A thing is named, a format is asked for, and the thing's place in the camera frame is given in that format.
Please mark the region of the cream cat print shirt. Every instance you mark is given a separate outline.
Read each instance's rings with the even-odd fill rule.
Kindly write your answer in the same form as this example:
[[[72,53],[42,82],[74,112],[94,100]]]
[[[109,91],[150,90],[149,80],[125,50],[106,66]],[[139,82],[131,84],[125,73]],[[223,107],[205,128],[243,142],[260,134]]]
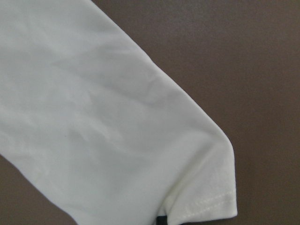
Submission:
[[[227,136],[90,0],[1,1],[0,152],[80,225],[237,215]]]

